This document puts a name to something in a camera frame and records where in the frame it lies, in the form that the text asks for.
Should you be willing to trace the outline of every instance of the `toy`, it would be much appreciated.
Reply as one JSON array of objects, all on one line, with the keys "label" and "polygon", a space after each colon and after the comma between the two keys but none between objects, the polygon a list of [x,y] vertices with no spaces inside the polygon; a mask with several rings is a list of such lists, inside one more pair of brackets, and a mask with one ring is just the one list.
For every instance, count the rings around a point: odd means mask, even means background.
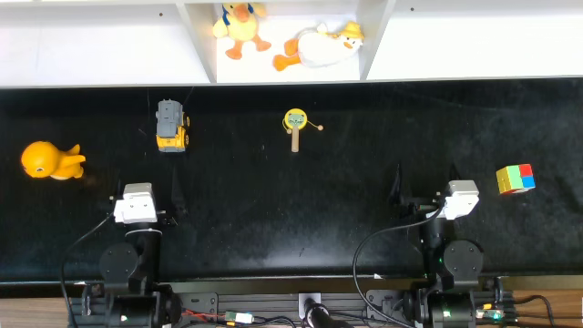
[{"label": "toy", "polygon": [[271,43],[261,40],[257,31],[259,29],[257,18],[265,17],[265,6],[256,3],[225,3],[222,5],[222,17],[212,27],[212,34],[221,38],[229,35],[235,40],[235,46],[227,50],[226,54],[231,59],[241,59],[243,44],[253,41],[257,51],[265,51],[271,47]]},{"label": "toy", "polygon": [[26,147],[22,153],[25,172],[33,178],[79,179],[83,176],[82,162],[85,156],[79,155],[81,147],[75,145],[69,151],[60,151],[48,141],[37,141]]},{"label": "toy", "polygon": [[320,131],[324,130],[323,126],[315,126],[313,123],[311,123],[308,120],[306,113],[299,108],[290,109],[287,113],[285,113],[281,124],[283,125],[283,128],[285,128],[285,131],[288,134],[291,134],[292,152],[300,151],[300,130],[303,129],[308,123]]},{"label": "toy", "polygon": [[156,112],[156,141],[161,152],[183,152],[189,145],[186,129],[190,118],[182,111],[182,105],[174,100],[162,100]]},{"label": "toy", "polygon": [[348,22],[339,35],[328,33],[326,25],[320,24],[316,30],[305,30],[297,38],[287,41],[287,56],[277,55],[273,58],[273,65],[280,72],[300,63],[307,67],[326,67],[356,54],[363,40],[361,27],[354,22]]},{"label": "toy", "polygon": [[535,179],[530,164],[512,165],[496,172],[500,194],[519,193],[533,189]]}]

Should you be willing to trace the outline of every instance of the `toy truck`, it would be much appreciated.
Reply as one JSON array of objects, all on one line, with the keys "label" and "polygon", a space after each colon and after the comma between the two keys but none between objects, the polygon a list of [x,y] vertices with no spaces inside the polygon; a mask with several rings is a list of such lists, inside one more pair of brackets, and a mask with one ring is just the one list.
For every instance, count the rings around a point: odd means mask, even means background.
[{"label": "toy truck", "polygon": [[189,145],[187,128],[190,118],[182,110],[182,105],[174,100],[162,100],[156,112],[156,141],[161,152],[183,152]]}]

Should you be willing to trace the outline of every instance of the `black table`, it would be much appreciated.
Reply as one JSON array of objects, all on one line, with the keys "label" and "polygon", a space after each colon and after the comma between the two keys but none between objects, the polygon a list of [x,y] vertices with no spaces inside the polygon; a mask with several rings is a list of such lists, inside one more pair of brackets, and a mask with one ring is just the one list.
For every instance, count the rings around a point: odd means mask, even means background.
[{"label": "black table", "polygon": [[[157,103],[188,94],[189,153],[161,154]],[[302,130],[298,154],[281,127],[290,108],[325,126]],[[402,223],[386,200],[398,163],[411,195],[442,190],[452,164],[476,181],[480,202],[455,226],[484,248],[485,274],[581,273],[582,131],[578,79],[5,90],[0,281],[54,282],[63,250],[105,217],[119,181],[152,182],[168,207],[173,172],[190,216],[164,231],[162,280],[347,275],[366,235]],[[36,140],[79,143],[86,176],[27,177],[20,155]],[[522,163],[537,187],[499,196],[496,170]],[[423,274],[409,232],[371,242],[362,272]],[[101,252],[123,234],[101,229],[67,276],[98,278]]]}]

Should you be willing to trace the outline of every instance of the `wooden floor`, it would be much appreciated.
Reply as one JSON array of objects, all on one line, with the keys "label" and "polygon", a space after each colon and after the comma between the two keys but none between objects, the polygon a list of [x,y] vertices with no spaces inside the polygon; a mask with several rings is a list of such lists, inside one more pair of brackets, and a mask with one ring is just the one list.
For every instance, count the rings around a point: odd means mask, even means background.
[{"label": "wooden floor", "polygon": [[[555,317],[581,316],[583,309],[583,290],[574,291],[520,291],[515,292],[515,298],[520,300],[530,295],[540,294],[548,298]],[[518,305],[521,314],[546,316],[547,308],[540,300]],[[533,325],[550,325],[545,319],[519,319],[520,323]],[[561,327],[583,327],[581,319],[556,319]],[[61,298],[50,299],[2,299],[0,300],[1,328],[63,328],[66,327],[65,301]]]}]

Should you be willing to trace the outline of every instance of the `rubik's cube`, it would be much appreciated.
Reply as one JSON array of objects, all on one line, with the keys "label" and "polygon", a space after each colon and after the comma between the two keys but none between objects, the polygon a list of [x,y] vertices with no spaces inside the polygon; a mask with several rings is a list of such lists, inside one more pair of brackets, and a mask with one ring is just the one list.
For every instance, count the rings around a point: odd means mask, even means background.
[{"label": "rubik's cube", "polygon": [[496,172],[500,194],[525,192],[535,187],[530,164],[511,165]]}]

